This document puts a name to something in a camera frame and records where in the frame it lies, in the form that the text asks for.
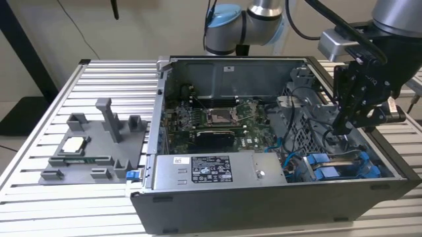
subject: blue latch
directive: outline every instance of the blue latch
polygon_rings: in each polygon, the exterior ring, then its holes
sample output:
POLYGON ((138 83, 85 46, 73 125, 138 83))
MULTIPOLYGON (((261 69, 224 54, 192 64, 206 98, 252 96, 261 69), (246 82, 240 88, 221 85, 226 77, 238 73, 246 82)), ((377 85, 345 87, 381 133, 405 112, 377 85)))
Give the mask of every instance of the blue latch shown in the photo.
POLYGON ((139 170, 131 170, 126 173, 126 180, 139 180, 141 179, 141 171, 139 170))

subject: metal slat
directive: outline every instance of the metal slat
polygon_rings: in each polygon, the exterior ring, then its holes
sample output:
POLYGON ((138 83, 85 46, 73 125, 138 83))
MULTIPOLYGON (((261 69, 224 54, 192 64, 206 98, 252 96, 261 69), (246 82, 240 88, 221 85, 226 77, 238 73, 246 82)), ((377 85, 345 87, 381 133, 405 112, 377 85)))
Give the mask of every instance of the metal slat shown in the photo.
POLYGON ((135 215, 122 215, 119 218, 114 216, 95 216, 78 218, 59 218, 35 221, 14 221, 0 222, 0 233, 21 231, 37 231, 62 228, 81 228, 93 226, 118 226, 141 224, 139 218, 135 215))
POLYGON ((151 78, 126 78, 126 79, 81 79, 77 85, 107 85, 107 84, 151 84, 158 83, 158 79, 151 78))
POLYGON ((63 228, 55 230, 22 231, 13 233, 0 233, 0 237, 22 237, 22 236, 61 236, 61 237, 79 237, 79 236, 101 236, 115 234, 137 234, 138 237, 150 237, 142 224, 137 225, 113 225, 95 226, 83 228, 63 228))
POLYGON ((131 200, 126 197, 110 198, 86 198, 71 200, 51 200, 34 202, 17 202, 0 205, 0 213, 23 212, 23 211, 43 211, 43 210, 63 210, 75 208, 113 207, 113 206, 133 206, 131 200))
MULTIPOLYGON (((129 120, 130 116, 131 115, 139 115, 142 120, 146 120, 146 121, 151 121, 153 119, 153 114, 146 114, 146 113, 142 113, 142 114, 119 114, 119 119, 121 120, 129 120)), ((62 123, 66 123, 67 120, 69 120, 69 116, 70 115, 59 115, 54 118, 53 120, 53 124, 62 124, 62 123)), ((86 118, 87 120, 90 121, 103 121, 105 120, 105 117, 103 115, 86 115, 86 118)))
MULTIPOLYGON (((142 98, 133 98, 133 99, 114 99, 113 105, 154 105, 154 99, 142 99, 142 98)), ((63 106, 95 106, 98 102, 97 99, 69 99, 65 101, 63 106)))
POLYGON ((127 215, 137 214, 135 208, 130 206, 75 208, 67 210, 42 210, 0 213, 0 221, 37 220, 45 218, 83 217, 93 215, 127 215))
POLYGON ((119 92, 73 92, 69 95, 69 99, 89 99, 89 98, 155 98, 157 92, 126 92, 126 91, 119 91, 119 92))
POLYGON ((74 91, 138 91, 147 90, 151 91, 158 88, 157 83, 145 84, 145 85, 77 85, 74 91))
MULTIPOLYGON (((328 61, 322 64, 330 73, 334 66, 340 65, 328 61)), ((113 110, 119 113, 122 120, 129 119, 130 115, 141 115, 151 121, 157 91, 155 87, 149 89, 147 86, 158 83, 155 65, 155 61, 91 61, 62 101, 58 114, 50 119, 51 125, 43 128, 43 133, 0 191, 0 237, 150 236, 145 233, 130 199, 125 197, 131 192, 125 184, 39 186, 38 181, 39 170, 47 167, 49 156, 55 152, 67 132, 69 115, 83 111, 89 113, 89 120, 105 120, 95 108, 98 98, 113 98, 113 110)), ((421 128, 409 120, 387 124, 378 129, 422 176, 421 128)), ((143 153, 146 150, 147 143, 143 145, 143 153)), ((141 163, 145 162, 146 156, 142 155, 141 163)), ((421 236, 421 216, 422 186, 419 186, 400 200, 380 203, 353 223, 201 233, 201 236, 421 236)))

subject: sticker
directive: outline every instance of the sticker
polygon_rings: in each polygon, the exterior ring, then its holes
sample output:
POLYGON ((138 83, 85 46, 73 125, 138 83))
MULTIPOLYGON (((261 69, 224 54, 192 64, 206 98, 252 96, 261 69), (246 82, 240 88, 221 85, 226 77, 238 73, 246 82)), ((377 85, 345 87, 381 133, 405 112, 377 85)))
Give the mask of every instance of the sticker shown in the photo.
POLYGON ((225 72, 234 72, 236 71, 236 67, 234 66, 229 66, 224 68, 225 72))
POLYGON ((190 157, 174 157, 173 163, 174 164, 190 164, 190 157))
POLYGON ((193 182, 233 182, 230 157, 193 157, 193 182))

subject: power supply label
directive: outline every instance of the power supply label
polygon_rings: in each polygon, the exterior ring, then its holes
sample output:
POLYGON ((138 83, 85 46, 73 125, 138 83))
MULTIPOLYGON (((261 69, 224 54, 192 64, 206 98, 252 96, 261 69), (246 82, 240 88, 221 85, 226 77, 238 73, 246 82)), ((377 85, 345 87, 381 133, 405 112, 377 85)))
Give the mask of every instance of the power supply label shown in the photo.
POLYGON ((192 162, 194 183, 233 182, 229 156, 193 157, 192 162))

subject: white label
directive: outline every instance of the white label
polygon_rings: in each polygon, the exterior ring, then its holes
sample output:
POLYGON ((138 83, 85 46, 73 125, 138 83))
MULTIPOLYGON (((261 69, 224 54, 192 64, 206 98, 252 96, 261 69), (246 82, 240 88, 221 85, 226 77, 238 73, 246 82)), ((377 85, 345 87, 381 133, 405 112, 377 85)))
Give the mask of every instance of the white label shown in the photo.
POLYGON ((224 69, 225 69, 225 72, 234 72, 236 71, 234 66, 225 67, 224 69))
POLYGON ((190 164, 192 158, 190 157, 176 157, 173 159, 174 164, 190 164))

